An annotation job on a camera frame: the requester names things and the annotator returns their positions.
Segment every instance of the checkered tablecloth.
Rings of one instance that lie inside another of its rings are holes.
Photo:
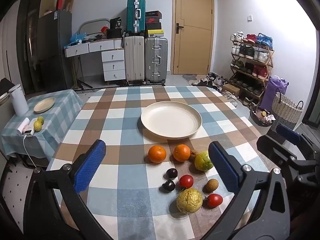
[[[186,103],[201,114],[203,124],[195,135],[183,140],[166,140],[143,127],[140,115],[144,108],[164,100]],[[96,139],[101,139],[107,145],[106,156],[88,189],[80,195],[103,228],[114,239],[199,239],[224,212],[233,194],[227,191],[215,168],[203,173],[189,161],[173,160],[175,146],[186,144],[203,151],[217,140],[241,164],[268,171],[256,148],[259,136],[256,128],[232,104],[207,87],[104,89],[84,105],[48,170],[72,163]],[[167,151],[167,158],[161,164],[148,160],[148,150],[153,145],[161,145]],[[164,193],[160,188],[166,181],[165,172],[172,167],[178,170],[178,178],[191,174],[195,181],[193,187],[201,192],[209,179],[217,179],[219,187],[215,192],[223,197],[222,205],[211,210],[201,208],[189,215],[180,213],[175,202],[179,192]],[[67,214],[58,190],[56,196],[62,212]],[[254,207],[257,196],[255,192],[247,212]],[[65,218],[75,226],[70,216]]]
[[[53,107],[44,113],[35,113],[33,111],[34,106],[49,97],[55,98]],[[5,154],[27,154],[22,144],[23,136],[17,134],[17,128],[26,117],[31,121],[33,118],[43,116],[42,130],[35,132],[33,137],[26,138],[25,146],[29,155],[37,158],[47,158],[50,161],[65,133],[84,105],[83,101],[73,90],[63,90],[30,98],[27,103],[29,111],[23,116],[14,115],[1,133]]]

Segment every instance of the drawer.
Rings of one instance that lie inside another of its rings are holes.
[[[124,69],[124,60],[115,60],[103,62],[103,71]]]
[[[105,81],[125,79],[125,70],[105,71],[103,74]]]
[[[115,42],[115,49],[121,48],[122,39],[116,39]]]
[[[115,46],[114,46],[113,40],[89,43],[90,52],[102,51],[102,50],[108,50],[108,49],[114,49],[114,48]]]
[[[102,62],[124,60],[124,50],[111,50],[101,52]]]
[[[89,53],[88,44],[78,44],[66,49],[66,57],[72,57],[86,53]]]

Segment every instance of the purple bag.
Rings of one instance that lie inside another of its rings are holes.
[[[279,88],[280,92],[285,95],[287,86],[289,86],[289,82],[286,82],[285,79],[279,78],[278,76],[271,77],[267,84],[260,107],[270,112],[276,90]]]

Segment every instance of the charging cable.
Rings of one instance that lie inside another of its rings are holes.
[[[24,147],[26,153],[28,154],[27,149],[26,149],[26,146],[24,145],[24,140],[25,140],[26,137],[27,137],[27,135],[25,135],[25,136],[23,137],[22,143],[23,143],[23,147]],[[28,156],[29,156],[30,160],[32,161],[33,165],[34,165],[35,167],[37,167],[37,166],[35,165],[35,163],[33,162],[33,160],[31,159],[31,157],[30,157],[29,154],[28,154]]]

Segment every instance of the silver suitcase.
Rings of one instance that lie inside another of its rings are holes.
[[[150,82],[165,83],[167,78],[168,40],[164,37],[146,38],[145,47],[145,77]]]
[[[144,37],[124,38],[124,64],[127,81],[144,80]]]

